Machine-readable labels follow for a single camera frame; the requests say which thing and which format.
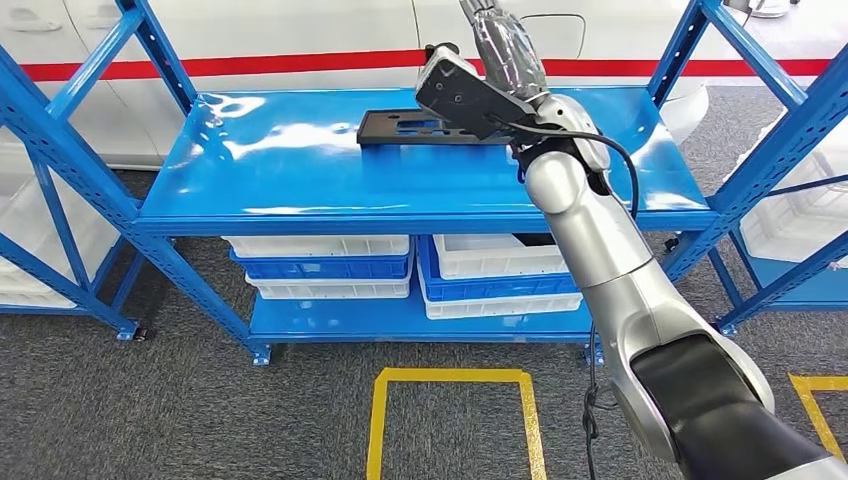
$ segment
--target red stripe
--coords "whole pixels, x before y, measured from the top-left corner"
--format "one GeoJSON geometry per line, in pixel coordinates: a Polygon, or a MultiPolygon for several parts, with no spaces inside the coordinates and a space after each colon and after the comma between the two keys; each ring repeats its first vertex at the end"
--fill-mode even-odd
{"type": "MultiPolygon", "coordinates": [[[[480,61],[471,61],[480,69],[480,61]]],[[[793,76],[819,75],[828,59],[779,60],[793,76]]],[[[315,53],[302,55],[263,55],[231,58],[192,58],[182,61],[189,76],[211,77],[263,73],[321,72],[328,70],[362,70],[392,67],[419,67],[424,64],[422,50],[388,50],[371,52],[315,53]]],[[[656,60],[543,60],[550,76],[568,77],[650,77],[656,60]]],[[[36,82],[63,81],[80,66],[79,63],[22,65],[36,82]]],[[[754,73],[742,60],[691,60],[683,73],[690,76],[747,77],[754,73]]],[[[114,62],[103,74],[103,80],[157,78],[149,61],[114,62]]]]}

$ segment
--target robotic arm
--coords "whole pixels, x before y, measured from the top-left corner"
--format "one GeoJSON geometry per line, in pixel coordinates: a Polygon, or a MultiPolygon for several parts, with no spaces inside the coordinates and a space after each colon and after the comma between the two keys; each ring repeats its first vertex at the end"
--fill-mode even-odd
{"type": "Polygon", "coordinates": [[[583,293],[611,389],[646,450],[692,480],[848,479],[845,464],[774,416],[759,368],[669,281],[609,186],[608,149],[591,117],[548,92],[520,21],[497,0],[460,3],[486,81],[437,47],[416,100],[481,139],[512,136],[527,193],[583,293]]]}

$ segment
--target blue plastic crate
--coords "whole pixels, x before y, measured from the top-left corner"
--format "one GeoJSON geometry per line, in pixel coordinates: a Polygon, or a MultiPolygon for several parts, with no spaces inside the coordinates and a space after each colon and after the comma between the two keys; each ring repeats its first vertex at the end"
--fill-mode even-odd
{"type": "Polygon", "coordinates": [[[230,259],[254,280],[286,278],[403,279],[409,272],[409,255],[333,257],[248,257],[230,249],[230,259]]]}
{"type": "Polygon", "coordinates": [[[418,236],[417,241],[421,276],[424,279],[427,299],[430,301],[445,302],[579,292],[568,273],[445,280],[439,273],[439,259],[433,237],[421,235],[418,236]]]}

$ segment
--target yellow tape square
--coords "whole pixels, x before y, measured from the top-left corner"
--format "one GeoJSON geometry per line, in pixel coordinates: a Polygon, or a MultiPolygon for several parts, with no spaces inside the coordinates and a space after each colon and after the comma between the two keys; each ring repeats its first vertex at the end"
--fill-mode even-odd
{"type": "Polygon", "coordinates": [[[368,439],[366,480],[380,480],[389,382],[517,383],[521,393],[530,476],[532,480],[547,480],[542,436],[539,433],[539,418],[536,413],[536,397],[533,394],[533,380],[530,374],[517,369],[476,368],[384,368],[380,372],[374,381],[374,399],[371,404],[371,434],[368,439]]]}
{"type": "Polygon", "coordinates": [[[848,391],[848,377],[802,377],[789,375],[789,380],[795,391],[798,392],[798,397],[801,398],[801,404],[807,415],[810,416],[810,421],[813,422],[813,428],[822,441],[824,448],[833,456],[839,457],[845,461],[845,455],[836,443],[836,437],[830,430],[827,421],[822,415],[821,408],[813,397],[813,392],[828,392],[828,391],[848,391]]]}

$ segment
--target stacked crates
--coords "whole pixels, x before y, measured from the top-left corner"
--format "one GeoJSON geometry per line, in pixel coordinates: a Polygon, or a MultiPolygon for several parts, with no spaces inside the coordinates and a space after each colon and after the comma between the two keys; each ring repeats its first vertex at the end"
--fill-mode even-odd
{"type": "Polygon", "coordinates": [[[525,246],[513,235],[418,237],[427,318],[564,312],[583,296],[556,245],[525,246]]]}
{"type": "Polygon", "coordinates": [[[266,300],[409,296],[414,249],[407,235],[224,239],[247,283],[266,300]]]}

